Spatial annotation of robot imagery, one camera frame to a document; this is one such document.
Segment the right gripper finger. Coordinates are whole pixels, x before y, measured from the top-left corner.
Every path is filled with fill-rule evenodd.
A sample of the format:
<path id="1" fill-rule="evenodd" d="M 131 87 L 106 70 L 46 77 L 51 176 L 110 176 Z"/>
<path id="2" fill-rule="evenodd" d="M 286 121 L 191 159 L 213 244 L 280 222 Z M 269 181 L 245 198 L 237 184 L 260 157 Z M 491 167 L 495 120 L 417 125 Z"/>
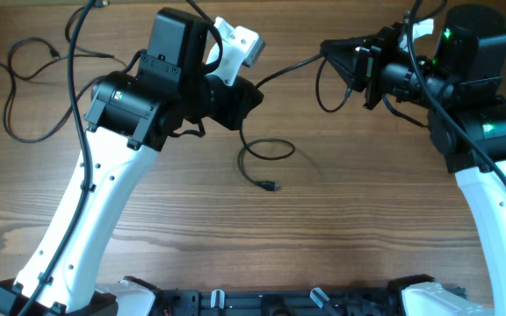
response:
<path id="1" fill-rule="evenodd" d="M 329 57 L 329 62 L 352 90 L 362 92 L 366 89 L 368 56 L 332 55 Z"/>
<path id="2" fill-rule="evenodd" d="M 348 39 L 326 39 L 320 44 L 320 54 L 324 57 L 367 57 L 369 51 L 365 43 L 371 38 L 371 35 L 366 35 Z"/>

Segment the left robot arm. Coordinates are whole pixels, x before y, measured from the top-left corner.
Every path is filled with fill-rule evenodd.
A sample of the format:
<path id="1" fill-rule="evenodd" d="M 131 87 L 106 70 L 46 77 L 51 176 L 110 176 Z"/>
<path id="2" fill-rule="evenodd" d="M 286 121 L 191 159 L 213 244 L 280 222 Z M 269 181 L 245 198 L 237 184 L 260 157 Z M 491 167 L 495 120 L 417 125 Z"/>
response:
<path id="1" fill-rule="evenodd" d="M 157 12 L 127 68 L 98 80 L 80 121 L 81 153 L 45 236 L 18 275 L 0 281 L 3 315 L 153 315 L 161 291 L 134 277 L 99 285 L 105 249 L 135 186 L 182 124 L 210 118 L 238 130 L 263 100 L 239 76 L 261 36 L 172 8 Z"/>

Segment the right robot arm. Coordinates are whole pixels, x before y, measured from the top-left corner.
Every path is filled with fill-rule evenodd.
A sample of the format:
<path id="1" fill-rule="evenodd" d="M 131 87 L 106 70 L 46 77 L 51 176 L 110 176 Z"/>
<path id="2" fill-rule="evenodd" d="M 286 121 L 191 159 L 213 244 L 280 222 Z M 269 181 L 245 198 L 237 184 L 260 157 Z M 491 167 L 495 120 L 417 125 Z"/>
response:
<path id="1" fill-rule="evenodd" d="M 375 34 L 326 39 L 320 51 L 365 108 L 408 102 L 428 112 L 423 127 L 473 214 L 488 267 L 493 315 L 506 315 L 506 99 L 499 94 L 506 22 L 482 4 L 439 5 L 445 23 L 432 57 L 416 53 L 434 15 L 409 11 Z"/>

